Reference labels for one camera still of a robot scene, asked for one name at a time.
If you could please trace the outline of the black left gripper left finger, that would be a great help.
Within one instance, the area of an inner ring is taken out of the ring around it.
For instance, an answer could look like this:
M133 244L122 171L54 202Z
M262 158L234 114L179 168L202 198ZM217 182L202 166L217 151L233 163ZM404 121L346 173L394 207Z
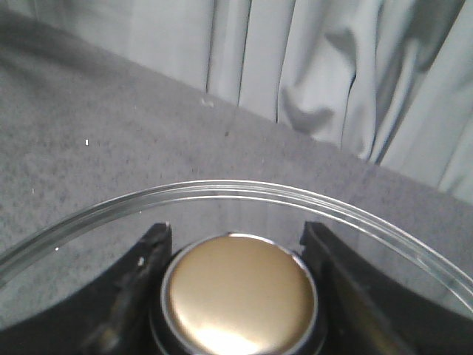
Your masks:
M155 223L92 282L1 331L1 353L160 354L149 317L171 245L170 225Z

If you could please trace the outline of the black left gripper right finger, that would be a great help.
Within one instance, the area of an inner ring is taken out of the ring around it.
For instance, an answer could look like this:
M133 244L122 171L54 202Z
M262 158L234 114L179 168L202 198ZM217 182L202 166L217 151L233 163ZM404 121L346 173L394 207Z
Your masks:
M391 279L324 224L305 222L302 259L327 329L325 354L471 354L472 320Z

